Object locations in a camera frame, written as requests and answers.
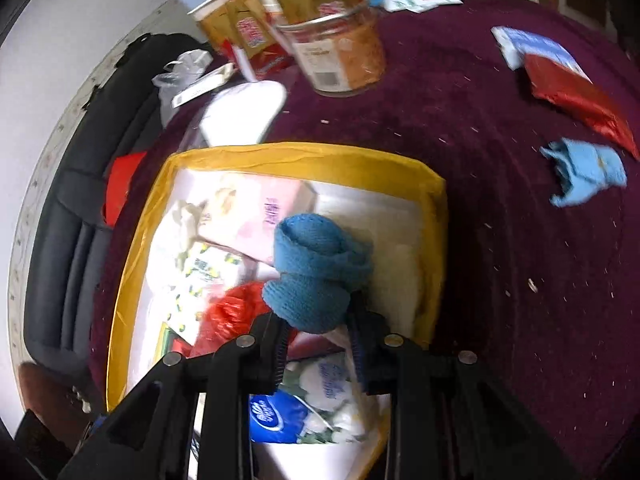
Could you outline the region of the red green black packet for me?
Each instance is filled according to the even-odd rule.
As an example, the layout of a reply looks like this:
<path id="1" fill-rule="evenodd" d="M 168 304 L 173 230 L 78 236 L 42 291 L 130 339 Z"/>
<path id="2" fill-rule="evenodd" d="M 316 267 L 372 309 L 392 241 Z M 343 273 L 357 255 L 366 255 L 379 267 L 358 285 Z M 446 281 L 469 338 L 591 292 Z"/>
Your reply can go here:
<path id="1" fill-rule="evenodd" d="M 159 360 L 167 353 L 177 352 L 188 358 L 192 346 L 176 333 L 166 322 L 160 326 L 157 344 L 154 351 L 154 359 Z"/>

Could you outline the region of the small red bag blue cloth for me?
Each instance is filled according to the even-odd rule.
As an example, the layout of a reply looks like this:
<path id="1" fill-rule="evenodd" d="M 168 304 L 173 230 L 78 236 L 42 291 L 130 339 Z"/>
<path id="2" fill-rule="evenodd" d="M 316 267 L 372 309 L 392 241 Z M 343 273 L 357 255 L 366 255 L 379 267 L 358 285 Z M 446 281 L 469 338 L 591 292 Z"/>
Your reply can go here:
<path id="1" fill-rule="evenodd" d="M 209 300 L 189 356 L 206 356 L 236 337 L 248 334 L 259 315 L 269 313 L 262 299 L 263 282 L 248 282 L 229 289 L 219 299 Z"/>

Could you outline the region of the blue Vinda tissue pack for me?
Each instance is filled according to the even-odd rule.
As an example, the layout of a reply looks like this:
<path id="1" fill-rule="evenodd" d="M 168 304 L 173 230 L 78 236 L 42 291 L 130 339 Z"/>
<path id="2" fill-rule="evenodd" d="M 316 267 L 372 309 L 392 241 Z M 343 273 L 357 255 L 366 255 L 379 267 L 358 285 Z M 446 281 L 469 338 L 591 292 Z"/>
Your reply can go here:
<path id="1" fill-rule="evenodd" d="M 288 362 L 277 391 L 253 394 L 248 407 L 257 443 L 342 444 L 367 434 L 343 352 Z"/>

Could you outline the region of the lemon pattern tissue pack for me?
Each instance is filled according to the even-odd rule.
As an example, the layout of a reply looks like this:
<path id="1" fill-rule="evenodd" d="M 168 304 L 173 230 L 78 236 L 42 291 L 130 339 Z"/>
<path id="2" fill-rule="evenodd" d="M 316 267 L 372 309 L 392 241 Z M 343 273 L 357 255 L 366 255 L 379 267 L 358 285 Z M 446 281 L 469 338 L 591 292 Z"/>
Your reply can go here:
<path id="1" fill-rule="evenodd" d="M 195 242 L 171 283 L 166 323 L 188 344 L 195 344 L 209 304 L 250 281 L 256 266 L 251 258 Z"/>

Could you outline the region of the light blue towel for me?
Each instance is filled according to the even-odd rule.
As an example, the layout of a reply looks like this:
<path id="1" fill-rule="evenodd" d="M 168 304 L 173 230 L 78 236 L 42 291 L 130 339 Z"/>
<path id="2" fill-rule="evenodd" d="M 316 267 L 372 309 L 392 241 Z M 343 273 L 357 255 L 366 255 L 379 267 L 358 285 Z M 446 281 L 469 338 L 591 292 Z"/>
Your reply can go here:
<path id="1" fill-rule="evenodd" d="M 296 214 L 274 231 L 273 267 L 279 277 L 262 290 L 271 311 L 296 330 L 329 333 L 370 281 L 372 244 L 321 214 Z"/>
<path id="2" fill-rule="evenodd" d="M 620 155 L 608 146 L 563 138 L 539 151 L 560 178 L 562 193 L 550 198 L 555 207 L 582 205 L 608 188 L 627 186 Z"/>

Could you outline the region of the pink tissue pack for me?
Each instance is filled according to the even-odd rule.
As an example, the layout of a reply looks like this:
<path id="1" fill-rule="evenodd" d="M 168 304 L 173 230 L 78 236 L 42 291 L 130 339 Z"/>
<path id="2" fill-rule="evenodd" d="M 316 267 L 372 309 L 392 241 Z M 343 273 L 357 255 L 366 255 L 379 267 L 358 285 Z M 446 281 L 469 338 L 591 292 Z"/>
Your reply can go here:
<path id="1" fill-rule="evenodd" d="M 304 181 L 241 176 L 206 200 L 198 235 L 248 258 L 272 263 L 278 224 L 311 212 L 315 201 L 314 190 Z"/>

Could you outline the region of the yellow tray white foam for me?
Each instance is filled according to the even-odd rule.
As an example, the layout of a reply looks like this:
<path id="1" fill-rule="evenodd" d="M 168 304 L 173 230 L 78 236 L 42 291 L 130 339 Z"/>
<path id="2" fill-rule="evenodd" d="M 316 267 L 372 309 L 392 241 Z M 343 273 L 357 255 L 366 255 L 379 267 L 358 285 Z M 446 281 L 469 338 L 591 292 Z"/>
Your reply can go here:
<path id="1" fill-rule="evenodd" d="M 211 352 L 262 312 L 296 336 L 341 338 L 361 304 L 398 335 L 432 339 L 447 200 L 423 162 L 331 144 L 206 148 L 169 157 L 142 205 L 118 272 L 108 408 L 156 363 L 163 323 Z"/>

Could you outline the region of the black sofa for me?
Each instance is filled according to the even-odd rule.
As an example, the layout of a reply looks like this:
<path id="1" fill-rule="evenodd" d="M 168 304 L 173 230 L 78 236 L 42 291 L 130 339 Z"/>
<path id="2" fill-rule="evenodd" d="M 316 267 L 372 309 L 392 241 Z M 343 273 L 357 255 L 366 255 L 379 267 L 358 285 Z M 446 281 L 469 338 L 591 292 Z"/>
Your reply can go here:
<path id="1" fill-rule="evenodd" d="M 26 290 L 26 348 L 55 373 L 88 370 L 93 297 L 112 237 L 102 216 L 108 173 L 116 158 L 148 150 L 163 130 L 153 78 L 203 46 L 186 34 L 145 34 L 82 103 L 40 214 Z"/>

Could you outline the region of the red bag on sofa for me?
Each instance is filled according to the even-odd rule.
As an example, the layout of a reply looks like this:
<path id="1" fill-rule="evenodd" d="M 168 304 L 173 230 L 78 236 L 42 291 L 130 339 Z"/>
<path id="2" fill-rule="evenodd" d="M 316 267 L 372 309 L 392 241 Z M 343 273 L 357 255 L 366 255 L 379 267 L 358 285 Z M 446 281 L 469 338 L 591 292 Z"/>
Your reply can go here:
<path id="1" fill-rule="evenodd" d="M 117 157 L 108 173 L 102 217 L 107 226 L 112 228 L 124 208 L 131 180 L 146 153 L 134 153 Z"/>

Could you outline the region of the tied light blue towel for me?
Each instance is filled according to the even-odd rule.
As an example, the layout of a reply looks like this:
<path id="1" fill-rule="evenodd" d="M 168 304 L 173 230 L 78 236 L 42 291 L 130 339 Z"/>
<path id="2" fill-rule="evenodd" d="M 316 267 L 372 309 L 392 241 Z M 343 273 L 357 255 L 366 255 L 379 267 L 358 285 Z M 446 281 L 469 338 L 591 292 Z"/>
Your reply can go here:
<path id="1" fill-rule="evenodd" d="M 555 207 L 582 205 L 608 188 L 627 186 L 620 155 L 608 146 L 563 138 L 539 151 L 560 178 L 562 193 L 550 198 Z"/>

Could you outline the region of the white plastic bag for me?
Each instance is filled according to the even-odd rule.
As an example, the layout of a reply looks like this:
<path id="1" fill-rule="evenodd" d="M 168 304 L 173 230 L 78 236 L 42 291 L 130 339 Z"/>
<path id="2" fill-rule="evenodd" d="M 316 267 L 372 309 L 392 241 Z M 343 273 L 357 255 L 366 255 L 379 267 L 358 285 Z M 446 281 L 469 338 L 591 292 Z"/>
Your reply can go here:
<path id="1" fill-rule="evenodd" d="M 172 99 L 203 76 L 212 61 L 213 55 L 208 51 L 195 49 L 183 52 L 175 61 L 167 63 L 163 71 L 152 78 L 160 97 L 160 108 L 165 112 L 172 110 Z"/>

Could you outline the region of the red foil pouch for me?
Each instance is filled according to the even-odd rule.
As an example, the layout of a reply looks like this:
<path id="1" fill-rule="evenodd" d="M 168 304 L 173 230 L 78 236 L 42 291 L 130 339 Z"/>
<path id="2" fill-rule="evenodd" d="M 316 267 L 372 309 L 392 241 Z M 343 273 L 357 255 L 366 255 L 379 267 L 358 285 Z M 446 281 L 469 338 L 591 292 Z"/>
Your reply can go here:
<path id="1" fill-rule="evenodd" d="M 559 108 L 616 143 L 635 159 L 639 149 L 620 109 L 599 87 L 559 63 L 536 54 L 524 55 L 532 96 Z"/>

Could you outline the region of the blue white flat packet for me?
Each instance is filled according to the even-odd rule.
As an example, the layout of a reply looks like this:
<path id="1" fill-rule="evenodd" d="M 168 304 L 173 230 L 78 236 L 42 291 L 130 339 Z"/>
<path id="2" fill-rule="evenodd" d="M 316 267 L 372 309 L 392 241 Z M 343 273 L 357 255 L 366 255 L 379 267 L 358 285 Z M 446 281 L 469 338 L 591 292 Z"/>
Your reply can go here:
<path id="1" fill-rule="evenodd" d="M 492 36 L 497 41 L 501 54 L 510 70 L 517 70 L 524 66 L 526 55 L 537 55 L 559 64 L 570 72 L 589 79 L 577 61 L 563 46 L 554 40 L 504 26 L 495 26 L 491 29 Z"/>

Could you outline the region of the clear jar brown label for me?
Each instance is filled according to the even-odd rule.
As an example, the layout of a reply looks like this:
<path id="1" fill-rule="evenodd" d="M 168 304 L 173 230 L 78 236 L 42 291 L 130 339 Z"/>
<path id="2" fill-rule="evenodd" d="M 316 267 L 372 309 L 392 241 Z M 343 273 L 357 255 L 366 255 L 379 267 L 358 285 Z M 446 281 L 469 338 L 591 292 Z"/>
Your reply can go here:
<path id="1" fill-rule="evenodd" d="M 386 62 L 369 0 L 277 0 L 277 29 L 314 90 L 347 96 L 376 84 Z"/>

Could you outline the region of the red gold carton box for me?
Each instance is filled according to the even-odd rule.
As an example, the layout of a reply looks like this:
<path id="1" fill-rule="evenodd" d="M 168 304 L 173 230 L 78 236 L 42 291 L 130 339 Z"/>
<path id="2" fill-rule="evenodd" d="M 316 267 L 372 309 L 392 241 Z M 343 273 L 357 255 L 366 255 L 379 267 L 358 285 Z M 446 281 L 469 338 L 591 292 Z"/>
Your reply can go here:
<path id="1" fill-rule="evenodd" d="M 273 36 L 259 0 L 208 0 L 191 15 L 214 48 L 248 81 L 267 79 L 293 63 Z"/>

